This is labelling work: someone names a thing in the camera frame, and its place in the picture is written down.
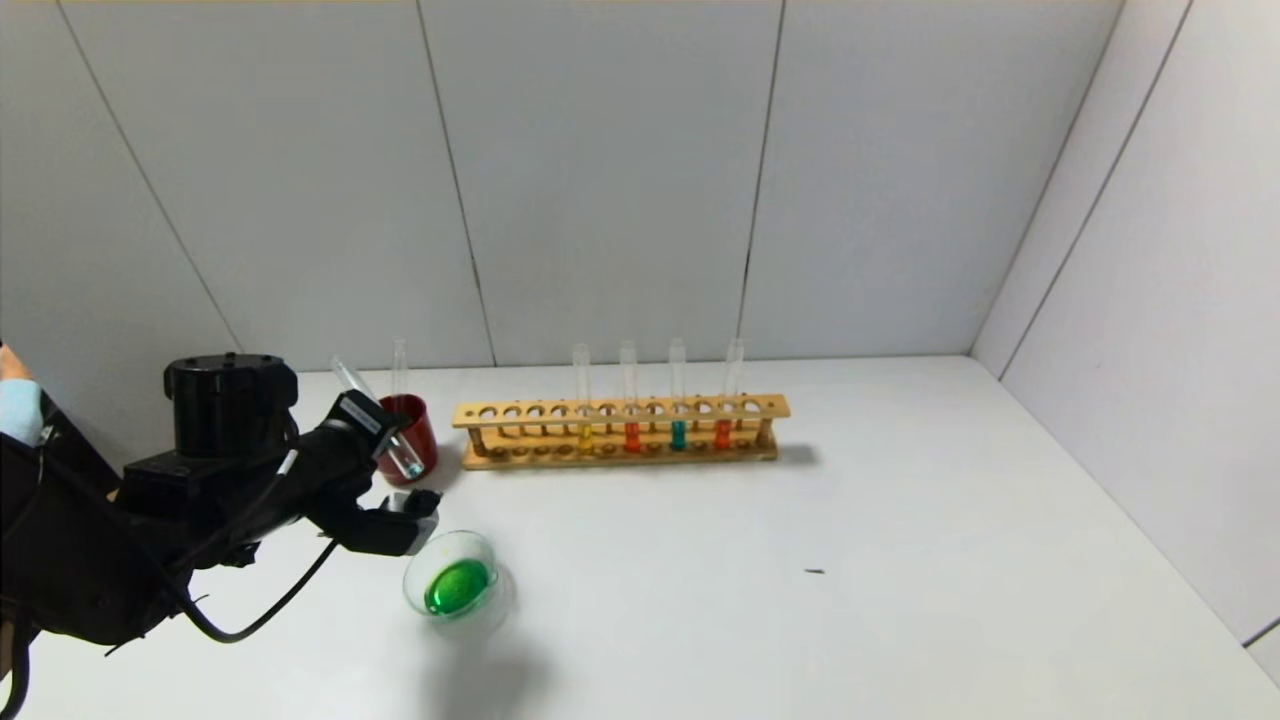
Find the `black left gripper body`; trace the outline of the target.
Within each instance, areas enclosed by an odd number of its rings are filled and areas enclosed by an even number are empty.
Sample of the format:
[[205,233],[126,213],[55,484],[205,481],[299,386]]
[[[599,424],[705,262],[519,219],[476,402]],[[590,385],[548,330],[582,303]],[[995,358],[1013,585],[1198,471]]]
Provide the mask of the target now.
[[381,405],[357,389],[338,395],[324,419],[297,441],[297,470],[317,492],[362,498],[392,447]]

